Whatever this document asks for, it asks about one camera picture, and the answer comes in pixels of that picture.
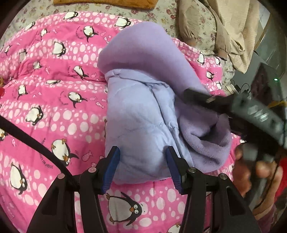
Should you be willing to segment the lilac fleece-lined jacket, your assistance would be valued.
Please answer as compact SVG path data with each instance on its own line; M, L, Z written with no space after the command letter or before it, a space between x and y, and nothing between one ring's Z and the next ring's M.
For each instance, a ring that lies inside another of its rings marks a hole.
M119 32L100 52L98 67L108 88L105 148L121 152L116 184L170 177L169 146L204 173L225 164L232 144L228 119L184 103L186 89L208 91L160 25L142 22Z

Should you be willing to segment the beige garment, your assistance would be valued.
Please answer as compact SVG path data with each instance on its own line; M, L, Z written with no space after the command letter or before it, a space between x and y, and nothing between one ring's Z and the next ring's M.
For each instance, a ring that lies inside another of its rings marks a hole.
M183 41L194 47L203 32L203 12L210 12L215 20L215 51L230 59L233 67L246 73L255 47L259 1L180 1L178 25Z

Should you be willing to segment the floral bed sheet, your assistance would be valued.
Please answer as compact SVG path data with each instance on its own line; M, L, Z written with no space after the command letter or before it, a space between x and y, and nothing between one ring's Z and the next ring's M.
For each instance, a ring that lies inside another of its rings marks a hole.
M215 36L216 23L211 12L199 1L196 1L199 9L198 43L196 48L203 54L215 54ZM19 12L12 17L12 22L4 27L4 33L1 37L1 45L8 41L16 32L27 26L29 23L46 17L68 11L92 11L99 13L108 13L117 16L125 16L143 21L153 21L160 24L166 32L172 37L180 39L178 29L178 2L177 1L158 1L152 10L129 9L109 4L95 3L76 3L68 5L54 5L53 1L29 1L20 8Z

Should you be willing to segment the orange checkered cushion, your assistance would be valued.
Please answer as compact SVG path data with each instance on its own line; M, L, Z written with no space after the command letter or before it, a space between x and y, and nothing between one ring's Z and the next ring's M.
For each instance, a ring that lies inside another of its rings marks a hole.
M158 0L54 0L54 5L94 3L120 6L126 8L135 8L143 10L152 10L158 3Z

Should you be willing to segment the pink penguin quilt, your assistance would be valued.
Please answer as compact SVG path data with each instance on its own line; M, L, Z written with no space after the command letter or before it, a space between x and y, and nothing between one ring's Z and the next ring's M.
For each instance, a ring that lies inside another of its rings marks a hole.
M68 12L44 17L22 29L1 49L1 77L6 85L1 116L55 154L70 159L77 175L95 167L105 154L107 82L97 67L102 49L124 29L141 22L98 12ZM217 57L172 38L212 94L223 94ZM198 57L205 64L197 62ZM19 232L28 225L60 173L43 155L1 129L1 206ZM138 185L112 183L111 196L128 195L142 214L130 225L109 221L108 200L100 196L109 232L178 232L186 197L171 179Z

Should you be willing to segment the yellow red cartoon blanket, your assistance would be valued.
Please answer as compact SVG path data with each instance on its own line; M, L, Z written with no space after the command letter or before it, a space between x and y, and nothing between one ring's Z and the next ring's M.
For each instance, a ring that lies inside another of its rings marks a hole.
M4 86L5 86L4 79L0 77L0 98L2 98L5 94Z

